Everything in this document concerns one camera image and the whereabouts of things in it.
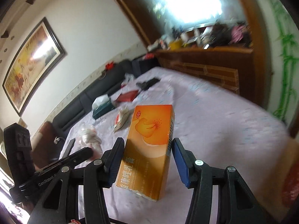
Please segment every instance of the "framed painting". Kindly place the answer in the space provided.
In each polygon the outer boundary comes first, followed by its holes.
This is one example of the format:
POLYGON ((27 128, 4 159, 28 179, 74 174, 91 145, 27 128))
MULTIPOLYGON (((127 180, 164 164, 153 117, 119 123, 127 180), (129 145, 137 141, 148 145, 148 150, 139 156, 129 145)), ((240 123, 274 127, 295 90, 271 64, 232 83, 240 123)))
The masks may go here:
POLYGON ((19 116, 39 84, 64 54, 47 19, 43 18, 14 56, 2 85, 19 116))

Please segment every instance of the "wooden shelf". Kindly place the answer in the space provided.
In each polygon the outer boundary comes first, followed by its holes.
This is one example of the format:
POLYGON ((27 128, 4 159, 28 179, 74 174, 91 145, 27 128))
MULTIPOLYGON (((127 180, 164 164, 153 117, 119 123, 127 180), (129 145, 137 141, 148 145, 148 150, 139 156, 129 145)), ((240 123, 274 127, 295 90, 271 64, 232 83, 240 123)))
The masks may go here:
POLYGON ((253 49, 243 48, 243 47, 232 47, 232 46, 218 46, 214 48, 203 49, 200 47, 195 48, 181 48, 176 50, 163 50, 158 49, 154 51, 154 54, 164 54, 164 53, 181 53, 181 52, 232 52, 232 53, 243 53, 243 54, 251 54, 253 49))

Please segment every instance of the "bamboo wall decal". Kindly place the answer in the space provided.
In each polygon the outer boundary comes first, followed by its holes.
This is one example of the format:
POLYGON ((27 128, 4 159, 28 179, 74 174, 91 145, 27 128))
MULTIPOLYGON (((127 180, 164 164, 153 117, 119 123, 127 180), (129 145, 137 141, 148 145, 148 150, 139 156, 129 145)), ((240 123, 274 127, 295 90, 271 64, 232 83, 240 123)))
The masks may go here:
POLYGON ((285 123, 291 96, 293 96, 294 100, 297 99, 297 91, 293 88, 293 81, 299 58, 294 57, 293 50, 298 50, 298 43, 294 34, 290 32, 290 26, 292 25, 291 16, 282 3, 279 0, 269 0, 269 2, 279 31, 277 40, 280 40, 281 43, 282 54, 280 56, 283 61, 280 100, 278 108, 273 112, 273 115, 285 123))

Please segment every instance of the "orange medicine box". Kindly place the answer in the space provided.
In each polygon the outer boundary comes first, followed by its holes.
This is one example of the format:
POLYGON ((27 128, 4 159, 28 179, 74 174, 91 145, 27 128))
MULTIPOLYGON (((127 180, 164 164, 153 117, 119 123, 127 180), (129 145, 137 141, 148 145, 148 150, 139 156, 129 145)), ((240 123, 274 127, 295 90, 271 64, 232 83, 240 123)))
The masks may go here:
POLYGON ((174 111, 172 105, 135 107, 116 185, 157 201, 167 181, 174 111))

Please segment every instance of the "white wall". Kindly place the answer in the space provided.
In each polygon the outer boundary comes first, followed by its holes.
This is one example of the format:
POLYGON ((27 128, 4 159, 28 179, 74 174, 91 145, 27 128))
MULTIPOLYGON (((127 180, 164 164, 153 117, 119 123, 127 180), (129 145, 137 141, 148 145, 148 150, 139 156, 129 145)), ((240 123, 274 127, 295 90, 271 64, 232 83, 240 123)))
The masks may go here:
MULTIPOLYGON (((0 83, 31 30, 46 17, 66 56, 53 68, 27 105, 22 119, 31 135, 59 102, 84 78, 139 38, 114 0, 36 0, 10 32, 0 52, 0 83)), ((0 127, 17 122, 19 116, 0 88, 0 127)))
MULTIPOLYGON (((272 57, 272 84, 271 84, 271 91, 270 91, 270 98, 269 98, 269 105, 268 111, 274 113, 279 106, 279 100, 281 97, 281 90, 282 90, 282 76, 283 76, 283 58, 281 54, 283 53, 283 47, 281 43, 280 34, 278 30, 278 24, 275 20, 275 12, 271 6, 269 0, 257 0, 269 35, 269 43, 271 49, 271 57, 272 57)), ((299 31, 292 21, 292 19, 282 20, 280 19, 281 24, 285 32, 294 35, 294 40, 299 43, 299 31)), ((299 58, 299 48, 294 47, 292 50, 294 57, 299 58)), ((295 68, 294 78, 293 78, 293 88, 296 90, 297 95, 296 98, 291 97, 289 101, 288 110, 286 112, 285 122, 289 125, 292 121, 294 113, 296 111, 296 107, 298 104, 298 94, 299 94, 299 67, 295 68)))

